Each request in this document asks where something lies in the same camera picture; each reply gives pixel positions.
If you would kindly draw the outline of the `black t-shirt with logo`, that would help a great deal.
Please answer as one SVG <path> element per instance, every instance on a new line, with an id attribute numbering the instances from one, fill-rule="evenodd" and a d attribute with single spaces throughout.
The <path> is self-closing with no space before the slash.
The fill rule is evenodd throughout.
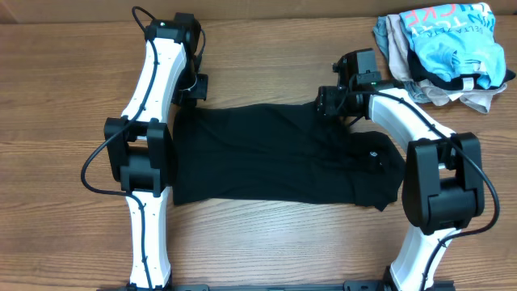
<path id="1" fill-rule="evenodd" d="M 314 103 L 182 108 L 174 120 L 175 205 L 207 199 L 353 204 L 397 200 L 405 161 L 390 138 L 352 133 Z"/>

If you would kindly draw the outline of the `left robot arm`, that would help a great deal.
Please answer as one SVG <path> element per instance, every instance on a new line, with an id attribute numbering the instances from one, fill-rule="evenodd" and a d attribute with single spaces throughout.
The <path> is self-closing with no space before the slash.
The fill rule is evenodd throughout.
<path id="1" fill-rule="evenodd" d="M 132 271 L 127 290 L 169 290 L 166 211 L 177 173 L 168 129 L 171 105 L 194 107 L 206 99 L 200 72 L 206 35 L 192 14 L 152 19 L 144 28 L 145 63 L 134 94 L 104 135 L 111 172 L 120 183 L 132 227 Z"/>

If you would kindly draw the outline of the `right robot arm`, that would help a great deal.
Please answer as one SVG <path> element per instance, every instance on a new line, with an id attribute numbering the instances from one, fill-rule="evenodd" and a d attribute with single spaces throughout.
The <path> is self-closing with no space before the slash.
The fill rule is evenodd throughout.
<path id="1" fill-rule="evenodd" d="M 481 146 L 472 133 L 455 133 L 425 113 L 397 81 L 384 80 L 366 48 L 332 65 L 335 86 L 316 99 L 324 117 L 363 117 L 380 125 L 406 152 L 402 206 L 410 227 L 397 258 L 380 280 L 348 280 L 345 290 L 453 290 L 434 278 L 440 260 L 485 206 Z"/>

